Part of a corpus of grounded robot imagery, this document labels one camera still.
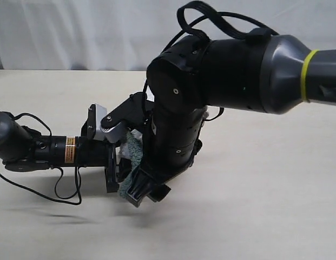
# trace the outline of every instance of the rubber strap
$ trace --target rubber strap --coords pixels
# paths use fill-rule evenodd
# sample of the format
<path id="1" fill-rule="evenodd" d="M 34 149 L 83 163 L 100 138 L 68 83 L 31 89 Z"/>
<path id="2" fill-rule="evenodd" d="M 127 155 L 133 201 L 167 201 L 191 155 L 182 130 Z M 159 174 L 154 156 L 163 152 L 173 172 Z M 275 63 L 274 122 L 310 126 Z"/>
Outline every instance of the rubber strap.
<path id="1" fill-rule="evenodd" d="M 304 60 L 304 65 L 302 65 L 302 71 L 301 71 L 301 98 L 303 102 L 309 102 L 307 99 L 307 94 L 306 94 L 306 76 L 307 76 L 307 70 L 308 70 L 308 65 L 313 58 L 314 54 L 316 54 L 318 50 L 312 50 L 305 58 Z"/>

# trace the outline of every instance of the orange label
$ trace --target orange label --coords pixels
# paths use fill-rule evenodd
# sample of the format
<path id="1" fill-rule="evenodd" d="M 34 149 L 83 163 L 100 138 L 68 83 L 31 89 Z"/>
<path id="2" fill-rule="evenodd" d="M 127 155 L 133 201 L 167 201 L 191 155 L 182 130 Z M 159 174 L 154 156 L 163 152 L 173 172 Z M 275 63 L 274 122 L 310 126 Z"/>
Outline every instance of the orange label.
<path id="1" fill-rule="evenodd" d="M 75 159 L 75 137 L 67 137 L 65 140 L 64 163 L 73 164 Z"/>

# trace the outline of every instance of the white wall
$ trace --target white wall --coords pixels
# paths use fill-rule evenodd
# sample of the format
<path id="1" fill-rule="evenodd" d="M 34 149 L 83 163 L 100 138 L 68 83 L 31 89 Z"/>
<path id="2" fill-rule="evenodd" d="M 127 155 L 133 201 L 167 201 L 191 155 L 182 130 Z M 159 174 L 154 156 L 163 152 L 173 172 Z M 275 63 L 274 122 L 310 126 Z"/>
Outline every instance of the white wall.
<path id="1" fill-rule="evenodd" d="M 0 67 L 4 69 L 145 70 L 180 30 L 188 0 L 0 0 Z M 208 0 L 310 48 L 336 48 L 336 0 Z M 189 21 L 200 14 L 187 11 Z M 252 27 L 234 21 L 239 29 Z M 225 36 L 210 23 L 213 38 Z"/>

